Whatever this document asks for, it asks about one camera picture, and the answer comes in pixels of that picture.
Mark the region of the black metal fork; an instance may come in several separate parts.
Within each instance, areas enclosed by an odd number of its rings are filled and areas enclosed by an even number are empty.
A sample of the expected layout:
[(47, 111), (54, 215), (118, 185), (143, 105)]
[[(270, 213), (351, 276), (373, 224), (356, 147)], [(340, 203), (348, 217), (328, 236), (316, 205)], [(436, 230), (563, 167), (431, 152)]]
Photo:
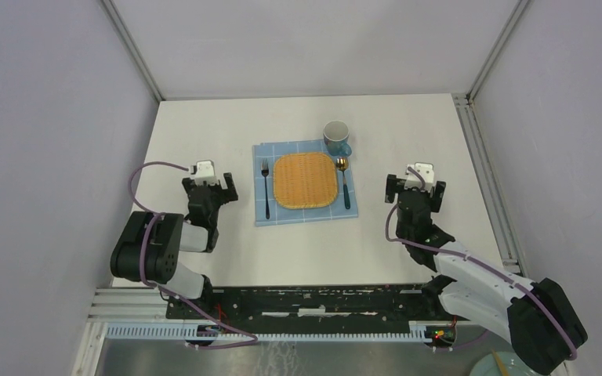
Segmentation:
[(270, 174), (268, 159), (265, 157), (261, 161), (261, 175), (264, 178), (264, 190), (265, 190), (265, 218), (270, 219), (270, 205), (269, 205), (269, 194), (267, 177)]

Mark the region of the gold spoon teal handle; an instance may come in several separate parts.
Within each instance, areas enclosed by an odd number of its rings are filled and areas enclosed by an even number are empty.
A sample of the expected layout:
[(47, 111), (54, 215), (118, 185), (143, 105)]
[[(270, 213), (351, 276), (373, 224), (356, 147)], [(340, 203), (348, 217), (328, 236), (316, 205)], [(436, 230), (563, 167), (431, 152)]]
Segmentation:
[(343, 182), (343, 202), (345, 209), (351, 209), (350, 195), (346, 179), (346, 170), (349, 167), (349, 161), (346, 157), (337, 157), (335, 162), (336, 168), (341, 172)]

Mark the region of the woven bamboo placemat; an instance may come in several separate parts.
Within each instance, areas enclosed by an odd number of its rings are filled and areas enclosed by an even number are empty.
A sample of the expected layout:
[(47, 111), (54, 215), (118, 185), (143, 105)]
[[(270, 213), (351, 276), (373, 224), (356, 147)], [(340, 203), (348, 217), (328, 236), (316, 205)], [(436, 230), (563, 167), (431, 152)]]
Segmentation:
[(286, 154), (274, 163), (275, 201), (286, 209), (323, 208), (338, 196), (333, 160), (322, 152)]

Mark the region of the white blue mug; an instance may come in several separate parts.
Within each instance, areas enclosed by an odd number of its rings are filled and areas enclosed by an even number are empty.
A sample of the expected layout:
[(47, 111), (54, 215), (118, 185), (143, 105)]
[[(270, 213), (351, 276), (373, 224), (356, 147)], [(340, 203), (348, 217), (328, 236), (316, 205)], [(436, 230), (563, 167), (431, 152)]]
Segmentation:
[(333, 157), (349, 157), (352, 149), (348, 143), (350, 130), (342, 121), (330, 121), (324, 126), (323, 140), (327, 152)]

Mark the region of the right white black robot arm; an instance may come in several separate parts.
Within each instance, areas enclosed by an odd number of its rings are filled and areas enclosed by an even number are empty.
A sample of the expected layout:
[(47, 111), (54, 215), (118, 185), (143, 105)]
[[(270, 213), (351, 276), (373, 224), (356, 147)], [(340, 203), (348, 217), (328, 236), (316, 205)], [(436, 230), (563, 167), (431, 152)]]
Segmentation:
[(554, 280), (533, 281), (485, 262), (433, 223), (446, 184), (432, 183), (411, 170), (405, 178), (386, 177), (385, 201), (397, 219), (389, 242), (401, 243), (419, 265), (435, 272), (438, 287), (421, 299), (432, 320), (460, 316), (511, 344), (538, 374), (551, 374), (576, 360), (588, 334), (564, 289)]

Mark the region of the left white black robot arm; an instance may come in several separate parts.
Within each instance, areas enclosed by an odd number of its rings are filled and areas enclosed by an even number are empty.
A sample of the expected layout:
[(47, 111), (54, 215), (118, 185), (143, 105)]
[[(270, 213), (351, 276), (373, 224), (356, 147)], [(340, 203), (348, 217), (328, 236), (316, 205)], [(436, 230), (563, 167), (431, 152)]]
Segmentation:
[(140, 282), (140, 253), (145, 246), (144, 276), (146, 281), (163, 287), (169, 295), (185, 297), (185, 307), (193, 316), (210, 316), (216, 306), (210, 279), (196, 273), (179, 261), (185, 252), (211, 253), (218, 237), (221, 206), (238, 200), (232, 174), (223, 174), (225, 188), (219, 183), (196, 183), (182, 180), (188, 196), (188, 214), (167, 213), (159, 218), (144, 239), (151, 211), (135, 211), (123, 229), (111, 255), (110, 269), (114, 277)]

